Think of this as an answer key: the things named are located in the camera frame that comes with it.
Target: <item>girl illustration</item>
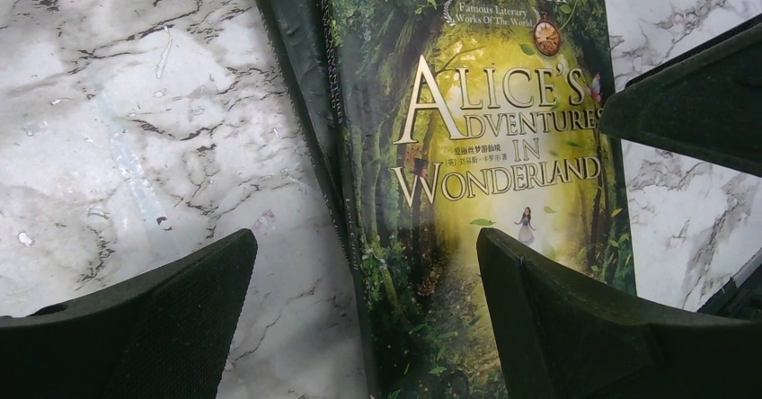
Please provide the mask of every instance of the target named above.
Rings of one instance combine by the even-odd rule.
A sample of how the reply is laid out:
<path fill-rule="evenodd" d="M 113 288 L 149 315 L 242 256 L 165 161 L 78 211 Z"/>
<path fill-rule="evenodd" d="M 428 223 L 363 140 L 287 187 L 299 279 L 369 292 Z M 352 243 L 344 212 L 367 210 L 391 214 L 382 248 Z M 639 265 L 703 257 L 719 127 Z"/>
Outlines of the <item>girl illustration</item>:
<path fill-rule="evenodd" d="M 536 231 L 532 227 L 532 209 L 529 207 L 525 208 L 524 214 L 521 215 L 521 220 L 514 222 L 514 224 L 521 224 L 521 229 L 518 231 L 518 241 L 527 246 L 531 245 L 535 241 L 535 234 L 532 232 Z"/>

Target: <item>butterfly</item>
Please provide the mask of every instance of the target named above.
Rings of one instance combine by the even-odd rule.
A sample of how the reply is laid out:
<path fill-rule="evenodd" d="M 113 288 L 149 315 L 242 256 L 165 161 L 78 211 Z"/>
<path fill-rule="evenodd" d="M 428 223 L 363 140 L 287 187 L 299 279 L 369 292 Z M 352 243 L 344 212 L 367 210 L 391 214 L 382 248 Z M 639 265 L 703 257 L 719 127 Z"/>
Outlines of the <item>butterfly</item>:
<path fill-rule="evenodd" d="M 603 104 L 603 96 L 600 94 L 600 74 L 593 77 L 593 85 L 588 88 L 588 93 L 595 102 Z"/>

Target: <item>book spine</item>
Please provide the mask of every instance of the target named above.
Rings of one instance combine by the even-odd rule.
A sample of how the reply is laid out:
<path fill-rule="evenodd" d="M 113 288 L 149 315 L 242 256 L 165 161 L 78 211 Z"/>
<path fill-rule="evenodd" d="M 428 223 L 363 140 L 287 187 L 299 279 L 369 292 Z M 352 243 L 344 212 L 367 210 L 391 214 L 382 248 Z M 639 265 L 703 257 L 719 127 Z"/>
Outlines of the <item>book spine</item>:
<path fill-rule="evenodd" d="M 323 31 L 325 34 L 325 45 L 328 57 L 328 78 L 331 90 L 331 108 L 341 129 L 340 137 L 340 156 L 341 156 L 341 180 L 343 185 L 343 203 L 346 224 L 349 230 L 349 246 L 347 253 L 350 257 L 350 266 L 352 277 L 354 279 L 355 296 L 358 308 L 358 319 L 360 338 L 362 340 L 363 358 L 365 360 L 365 373 L 368 382 L 368 393 L 370 399 L 381 399 L 381 391 L 378 385 L 378 376 L 373 351 L 373 338 L 370 329 L 370 317 L 368 309 L 365 306 L 364 282 L 362 273 L 359 269 L 358 234 L 357 234 L 357 210 L 355 208 L 355 188 L 352 182 L 352 162 L 350 134 L 344 114 L 344 101 L 341 93 L 341 75 L 339 62 L 336 53 L 335 42 L 331 27 L 331 2 L 330 0 L 320 0 L 320 6 L 323 11 Z"/>
<path fill-rule="evenodd" d="M 281 74 L 285 80 L 288 98 L 292 107 L 299 117 L 299 127 L 305 135 L 306 142 L 310 152 L 310 162 L 315 169 L 315 175 L 323 193 L 323 200 L 328 207 L 332 218 L 333 229 L 341 242 L 344 251 L 344 257 L 350 262 L 348 252 L 347 227 L 344 225 L 343 214 L 341 211 L 341 192 L 335 189 L 337 182 L 333 182 L 327 168 L 329 165 L 324 161 L 325 152 L 322 152 L 320 143 L 315 134 L 310 119 L 310 111 L 306 106 L 306 99 L 302 89 L 300 89 L 298 77 L 288 54 L 288 47 L 283 40 L 279 19 L 274 11 L 271 0 L 255 0 L 260 16 L 262 17 L 264 30 L 267 33 L 270 44 L 275 53 L 275 58 L 279 63 Z"/>

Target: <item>letter a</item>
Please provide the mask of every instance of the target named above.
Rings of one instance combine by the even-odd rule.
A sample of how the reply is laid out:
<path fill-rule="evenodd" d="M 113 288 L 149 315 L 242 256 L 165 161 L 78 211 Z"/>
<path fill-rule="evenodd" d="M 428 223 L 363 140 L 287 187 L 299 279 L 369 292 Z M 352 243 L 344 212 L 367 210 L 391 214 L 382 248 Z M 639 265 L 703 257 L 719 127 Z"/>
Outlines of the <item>letter a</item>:
<path fill-rule="evenodd" d="M 423 78 L 425 78 L 426 84 L 429 86 L 429 90 L 431 90 L 431 96 L 434 97 L 434 102 L 418 102 L 421 97 L 421 81 Z M 452 114 L 445 103 L 445 99 L 442 97 L 442 92 L 439 91 L 439 86 L 437 86 L 437 82 L 434 80 L 434 75 L 429 69 L 429 64 L 426 63 L 426 59 L 421 55 L 421 59 L 418 62 L 418 71 L 415 74 L 415 83 L 412 87 L 412 97 L 410 99 L 410 107 L 407 110 L 407 119 L 405 120 L 403 135 L 399 140 L 394 142 L 395 145 L 418 143 L 416 140 L 412 139 L 412 126 L 415 122 L 415 113 L 418 112 L 418 110 L 426 109 L 437 109 L 439 111 L 439 114 L 445 121 L 447 131 L 450 133 L 451 140 L 470 138 L 469 136 L 464 136 L 461 134 L 460 130 L 458 130 L 455 120 L 453 120 Z"/>

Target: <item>book cover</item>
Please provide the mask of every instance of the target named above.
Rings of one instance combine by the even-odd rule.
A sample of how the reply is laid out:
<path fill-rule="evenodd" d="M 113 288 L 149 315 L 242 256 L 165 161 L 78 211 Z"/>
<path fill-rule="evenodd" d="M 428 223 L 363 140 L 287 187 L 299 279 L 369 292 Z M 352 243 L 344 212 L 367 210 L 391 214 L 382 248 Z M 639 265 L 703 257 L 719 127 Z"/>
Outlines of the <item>book cover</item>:
<path fill-rule="evenodd" d="M 255 0 L 297 112 L 318 184 L 346 248 L 339 172 L 339 129 L 328 85 L 328 63 L 319 0 Z"/>
<path fill-rule="evenodd" d="M 482 227 L 634 293 L 603 0 L 323 0 L 375 398 L 507 397 Z"/>

